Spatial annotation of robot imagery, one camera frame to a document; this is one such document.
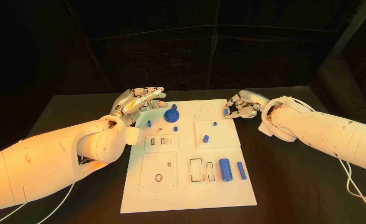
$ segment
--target white board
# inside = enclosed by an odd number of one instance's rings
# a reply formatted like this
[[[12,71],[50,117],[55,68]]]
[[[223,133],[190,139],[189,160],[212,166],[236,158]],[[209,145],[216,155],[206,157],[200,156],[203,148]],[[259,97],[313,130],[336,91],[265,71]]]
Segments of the white board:
[[[174,123],[163,118],[171,104],[180,115]],[[177,101],[141,113],[135,126],[143,129],[143,141],[131,147],[121,213],[256,205],[235,124],[223,117],[225,104],[226,100]],[[220,179],[222,158],[231,163],[228,182]]]

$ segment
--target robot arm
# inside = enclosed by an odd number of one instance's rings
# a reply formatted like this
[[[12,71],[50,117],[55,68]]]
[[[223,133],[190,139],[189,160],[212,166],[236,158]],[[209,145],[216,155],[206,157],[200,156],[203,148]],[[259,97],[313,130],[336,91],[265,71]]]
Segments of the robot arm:
[[[130,127],[140,111],[167,106],[153,100],[166,96],[163,90],[127,90],[109,115],[33,136],[0,152],[0,209],[50,195],[118,159],[125,144],[140,143],[140,128]]]
[[[238,111],[231,114],[229,106]],[[366,125],[314,111],[291,97],[267,99],[242,90],[225,106],[226,118],[252,118],[262,112],[259,131],[284,141],[298,138],[310,147],[366,169]]]

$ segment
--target black table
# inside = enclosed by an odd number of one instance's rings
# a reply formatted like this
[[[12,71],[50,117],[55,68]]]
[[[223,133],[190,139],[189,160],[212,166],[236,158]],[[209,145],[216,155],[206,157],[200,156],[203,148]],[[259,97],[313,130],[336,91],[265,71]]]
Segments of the black table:
[[[282,95],[326,111],[308,87],[249,89],[268,98]],[[239,90],[167,92],[166,101],[229,99]],[[53,96],[29,136],[99,119],[120,94]],[[258,131],[259,116],[235,119],[258,205],[120,214],[130,146],[121,158],[78,181],[45,223],[365,223],[366,206],[346,191],[339,160],[301,141],[288,143]],[[366,192],[366,170],[352,166]],[[69,187],[30,203],[3,223],[37,223],[59,204]],[[16,207],[3,209],[0,217]]]

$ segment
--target black backdrop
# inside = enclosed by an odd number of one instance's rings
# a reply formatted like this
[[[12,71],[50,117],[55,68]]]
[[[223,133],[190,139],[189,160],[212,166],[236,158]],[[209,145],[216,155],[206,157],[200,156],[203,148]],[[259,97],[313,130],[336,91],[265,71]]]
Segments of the black backdrop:
[[[6,147],[56,94],[307,84],[362,0],[4,0]]]

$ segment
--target robotic hand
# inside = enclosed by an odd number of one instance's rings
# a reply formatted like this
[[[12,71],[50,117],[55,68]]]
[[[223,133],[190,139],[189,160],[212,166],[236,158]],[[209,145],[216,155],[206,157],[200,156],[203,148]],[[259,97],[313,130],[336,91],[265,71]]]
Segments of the robotic hand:
[[[125,144],[140,143],[140,128],[130,127],[140,111],[167,107],[153,100],[166,97],[163,90],[127,90],[99,120],[33,136],[0,152],[0,209],[50,195],[118,159]]]
[[[231,113],[229,106],[238,111]],[[259,131],[284,141],[298,138],[308,146],[366,169],[366,125],[314,111],[292,97],[269,100],[241,90],[223,108],[226,118],[252,118],[262,112]]]

